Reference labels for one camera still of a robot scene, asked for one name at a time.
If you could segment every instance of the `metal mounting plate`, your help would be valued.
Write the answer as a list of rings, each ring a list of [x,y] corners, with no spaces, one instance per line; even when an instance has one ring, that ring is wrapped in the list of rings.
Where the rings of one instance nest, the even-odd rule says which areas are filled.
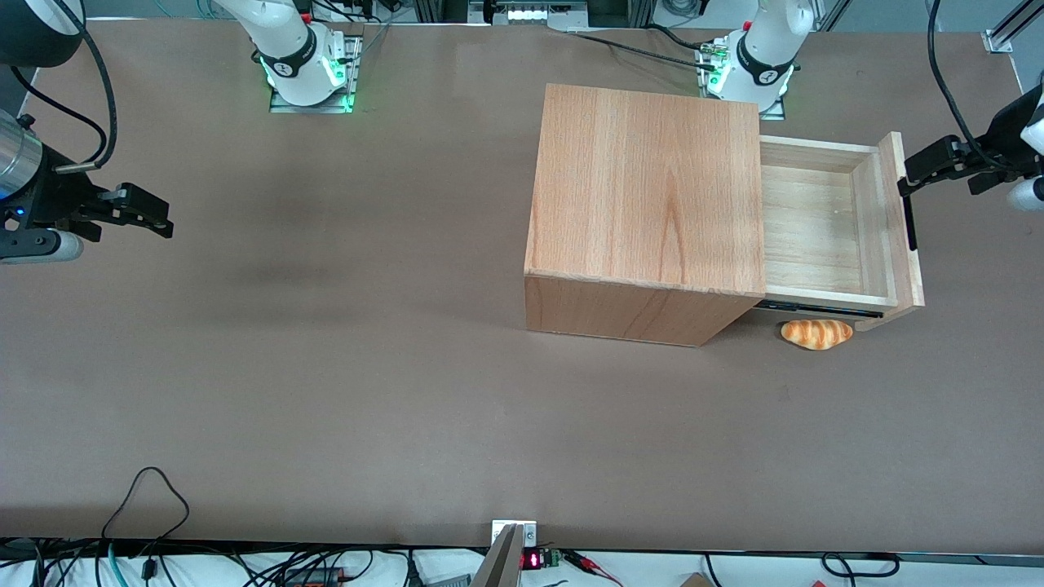
[[[493,520],[490,534],[490,544],[497,541],[497,537],[500,536],[500,531],[504,529],[507,524],[521,524],[523,530],[525,530],[525,543],[523,544],[526,548],[532,548],[537,546],[537,522],[533,520]]]

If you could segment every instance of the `wire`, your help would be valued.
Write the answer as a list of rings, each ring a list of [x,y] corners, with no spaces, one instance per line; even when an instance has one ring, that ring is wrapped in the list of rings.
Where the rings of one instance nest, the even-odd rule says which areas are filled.
[[[827,561],[837,561],[841,563],[841,566],[845,567],[845,570],[844,571],[834,570],[827,563]],[[823,570],[829,572],[830,574],[840,579],[848,579],[849,584],[852,587],[856,587],[855,585],[856,578],[885,579],[899,572],[899,558],[895,556],[892,557],[892,564],[894,566],[883,572],[855,572],[852,570],[852,566],[848,564],[848,561],[845,560],[845,557],[840,556],[838,553],[824,553],[823,557],[820,558],[820,564],[823,565]]]
[[[174,578],[170,576],[170,570],[167,569],[167,561],[163,559],[163,555],[157,558],[160,559],[160,566],[163,567],[163,574],[167,576],[167,582],[170,583],[170,587],[177,587],[177,584],[174,583]]]
[[[312,3],[318,4],[319,6],[323,6],[324,8],[330,10],[331,13],[338,14],[338,15],[345,17],[346,19],[348,19],[351,22],[358,22],[358,21],[352,20],[352,19],[356,19],[356,18],[366,19],[369,21],[375,21],[375,22],[378,22],[378,23],[382,22],[381,19],[379,19],[379,18],[377,18],[377,17],[375,17],[373,15],[356,15],[356,14],[353,14],[353,13],[346,13],[346,11],[339,9],[339,8],[335,8],[333,6],[333,4],[325,2],[324,0],[312,0]]]
[[[355,577],[350,577],[350,578],[348,578],[348,579],[347,579],[347,580],[345,581],[345,583],[348,583],[348,582],[350,582],[350,581],[355,581],[356,579],[358,579],[358,578],[362,577],[363,574],[365,574],[365,573],[366,573],[366,571],[367,571],[367,570],[370,570],[370,567],[371,567],[371,566],[373,566],[373,564],[374,564],[374,551],[373,551],[373,550],[370,550],[370,562],[369,562],[369,563],[366,563],[366,566],[362,567],[362,570],[360,570],[360,571],[359,571],[359,573],[358,573],[358,574],[356,574]]]
[[[953,94],[950,93],[949,87],[946,86],[946,80],[943,79],[943,72],[940,71],[939,62],[935,60],[935,21],[939,17],[941,2],[942,0],[934,0],[931,3],[931,10],[928,13],[928,65],[931,66],[931,74],[934,76],[935,84],[943,93],[943,97],[946,98],[946,104],[950,107],[950,113],[957,122],[957,126],[960,127],[960,133],[965,136],[965,140],[972,147],[972,150],[975,151],[975,155],[991,167],[1002,171],[1016,171],[1014,167],[999,163],[982,150],[982,145],[978,143],[975,136],[972,135],[971,130],[968,128],[968,123],[965,122],[965,117],[960,115],[960,110],[957,108],[957,102],[953,98]]]
[[[79,560],[79,556],[82,553],[84,548],[79,548],[78,550],[76,550],[76,555],[72,558],[72,561],[69,562],[69,566],[67,566],[65,570],[62,570],[62,565],[58,565],[58,570],[62,570],[62,574],[58,576],[58,580],[56,583],[54,583],[54,587],[62,587],[63,585],[65,585],[66,576],[69,574],[69,571],[72,570],[72,567],[76,566],[76,561]]]
[[[97,587],[101,587],[101,545],[98,544],[98,549],[94,551],[94,583]]]
[[[105,102],[109,105],[109,142],[105,145],[104,152],[101,154],[101,158],[90,162],[94,163],[95,169],[100,169],[102,165],[112,159],[113,150],[116,148],[116,96],[113,94],[113,81],[109,78],[109,70],[105,69],[105,62],[101,58],[101,51],[98,50],[98,45],[94,42],[94,38],[87,31],[87,26],[80,22],[79,18],[66,4],[65,0],[54,0],[54,4],[62,9],[62,13],[65,14],[73,26],[76,27],[76,30],[79,31],[80,36],[84,37],[84,43],[91,50],[94,64],[98,67],[98,74],[101,76],[101,85],[105,89]]]
[[[714,563],[711,562],[709,553],[704,553],[704,560],[707,561],[707,574],[711,576],[711,582],[714,583],[714,587],[721,587],[721,582],[717,580],[717,574],[714,573]]]
[[[171,19],[174,18],[174,15],[171,15],[170,13],[167,11],[166,8],[163,7],[163,4],[160,3],[160,0],[152,0],[152,3],[156,4],[156,7],[159,8],[161,13],[167,15],[168,18]]]
[[[639,55],[645,55],[646,57],[651,57],[655,60],[675,63],[687,67],[694,67],[696,69],[706,69],[708,71],[714,69],[714,66],[710,64],[699,64],[696,62],[680,60],[678,57],[669,57],[667,55],[661,55],[660,53],[654,53],[652,51],[646,51],[645,49],[628,47],[626,45],[622,45],[620,43],[617,43],[615,41],[610,41],[608,39],[598,39],[597,37],[590,37],[587,34],[582,34],[579,32],[567,32],[566,34],[569,34],[570,37],[578,37],[580,39],[587,39],[588,41],[594,41],[595,43],[601,43],[603,45],[609,45],[610,47],[616,47],[618,49],[623,49],[624,51],[631,51],[632,53],[638,53]]]
[[[97,122],[91,120],[90,118],[84,116],[82,114],[76,112],[75,110],[67,105],[62,104],[57,100],[48,96],[47,94],[44,94],[40,90],[33,88],[32,84],[30,84],[29,80],[22,75],[22,72],[19,71],[17,67],[11,66],[10,72],[15,74],[15,79],[18,79],[18,83],[21,84],[23,88],[25,88],[26,92],[29,92],[33,96],[40,98],[40,100],[46,103],[47,105],[62,113],[67,114],[75,118],[76,120],[79,120],[80,122],[87,124],[91,128],[94,128],[94,132],[98,134],[98,148],[95,149],[94,154],[91,157],[89,157],[87,161],[94,161],[95,159],[98,158],[99,155],[101,155],[101,151],[105,150],[105,143],[109,141],[109,137],[105,136],[105,132],[101,130],[101,126],[99,126]]]
[[[120,587],[128,587],[127,580],[123,579],[123,573],[120,571],[119,565],[116,564],[116,550],[113,548],[113,543],[109,543],[109,566],[113,569],[113,574],[116,576],[116,582],[120,584]]]
[[[667,38],[673,41],[674,43],[685,47],[686,49],[692,49],[693,51],[698,51],[703,45],[707,45],[708,43],[713,42],[713,41],[704,41],[703,43],[689,43],[688,41],[685,41],[681,37],[674,34],[674,31],[672,31],[671,29],[667,28],[666,26],[661,26],[655,22],[648,23],[647,25],[645,25],[645,28],[659,30],[660,32],[666,34]]]
[[[380,41],[381,38],[384,34],[387,33],[387,29],[388,29],[389,26],[392,26],[392,23],[395,22],[397,19],[399,19],[399,17],[401,17],[401,16],[403,16],[405,14],[406,14],[405,11],[400,13],[398,15],[397,14],[393,14],[392,18],[389,18],[386,23],[384,23],[383,25],[381,25],[381,29],[377,31],[377,34],[374,36],[374,39],[370,43],[366,43],[366,45],[364,47],[362,47],[362,50],[359,51],[358,58],[361,60],[362,55],[366,54],[366,51],[369,51],[370,48],[373,47],[375,43],[377,43],[378,41]]]
[[[609,574],[606,571],[601,571],[601,574],[595,574],[595,577],[600,577],[602,579],[608,579],[608,580],[612,581],[613,583],[616,583],[619,587],[623,587],[623,584],[620,583],[619,580],[617,580],[615,577]]]
[[[141,479],[141,476],[147,473],[148,471],[156,471],[157,473],[160,474],[161,477],[163,477],[163,483],[167,485],[167,489],[169,489],[170,493],[172,493],[174,497],[176,497],[177,500],[182,502],[182,507],[185,509],[185,515],[182,516],[182,519],[173,526],[171,526],[170,530],[158,536],[156,540],[153,540],[153,542],[159,542],[160,540],[163,540],[164,538],[170,536],[171,533],[182,527],[182,524],[188,521],[189,514],[192,513],[192,510],[189,509],[189,502],[185,500],[185,497],[183,497],[181,493],[177,493],[177,490],[174,489],[174,486],[170,484],[170,479],[167,478],[167,474],[163,472],[163,469],[152,466],[143,467],[140,471],[138,471],[138,474],[134,476],[134,480],[130,482],[130,488],[127,489],[127,494],[123,496],[123,501],[120,502],[120,507],[117,508],[115,512],[113,512],[112,516],[109,516],[109,520],[105,521],[105,525],[101,526],[101,538],[106,540],[109,539],[109,526],[112,525],[112,523],[121,513],[123,513],[123,508],[125,508],[127,501],[130,500],[130,495],[134,494],[135,487],[138,486],[138,482]]]
[[[44,587],[44,582],[47,581],[47,571],[44,569],[44,554],[40,551],[40,544],[35,540],[32,541],[32,547],[37,550],[37,564],[32,567],[32,582],[29,585],[30,587],[32,585]]]

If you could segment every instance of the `brown tabletop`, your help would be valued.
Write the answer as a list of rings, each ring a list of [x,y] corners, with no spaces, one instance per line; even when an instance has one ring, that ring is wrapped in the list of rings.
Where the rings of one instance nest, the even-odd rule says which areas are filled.
[[[691,72],[541,27],[404,26],[356,113],[270,115],[235,23],[92,29],[120,131],[95,181],[169,201],[175,236],[105,228],[74,263],[0,269],[0,534],[96,535],[159,465],[183,538],[480,544],[516,516],[577,547],[1044,554],[1044,216],[1003,188],[919,194],[927,308],[830,352],[770,312],[701,349],[532,333],[544,85],[686,94]],[[955,132],[924,45],[813,34],[763,133],[900,131],[912,154]],[[981,132],[1019,94],[1009,57],[940,50]],[[104,120],[86,50],[39,85]],[[176,517],[149,479],[115,534]]]

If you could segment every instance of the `wooden cabinet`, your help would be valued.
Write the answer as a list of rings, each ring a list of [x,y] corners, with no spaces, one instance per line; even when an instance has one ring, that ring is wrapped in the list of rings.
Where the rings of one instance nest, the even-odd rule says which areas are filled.
[[[898,134],[859,146],[758,125],[748,103],[548,86],[526,326],[693,346],[756,305],[860,329],[923,305]]]

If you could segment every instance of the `metal frame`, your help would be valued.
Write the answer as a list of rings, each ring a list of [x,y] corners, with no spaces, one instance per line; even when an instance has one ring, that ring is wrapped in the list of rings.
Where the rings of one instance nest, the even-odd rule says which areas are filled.
[[[837,0],[830,10],[826,10],[823,1],[813,2],[812,7],[817,8],[816,13],[816,23],[817,26],[815,30],[824,32],[833,30],[837,26],[837,21],[841,20],[845,16],[846,10],[852,5],[852,0]]]
[[[497,540],[482,559],[482,566],[478,567],[469,587],[518,587],[519,562],[522,560],[525,541],[525,525],[505,524],[497,534]]]
[[[1044,14],[1044,0],[1025,0],[1016,6],[997,26],[982,33],[982,43],[991,53],[1011,53],[1012,40]]]

